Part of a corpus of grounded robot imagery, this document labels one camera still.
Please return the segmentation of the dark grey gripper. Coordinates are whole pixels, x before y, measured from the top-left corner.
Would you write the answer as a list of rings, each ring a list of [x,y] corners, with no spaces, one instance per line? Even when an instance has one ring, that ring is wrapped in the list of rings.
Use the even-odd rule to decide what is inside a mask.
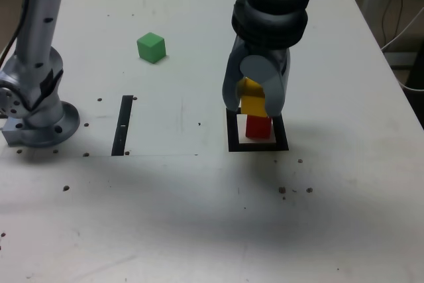
[[[286,100],[290,50],[272,50],[251,44],[247,48],[248,55],[244,41],[235,39],[223,80],[222,96],[225,106],[230,111],[239,108],[239,82],[247,77],[262,87],[267,115],[277,117]]]

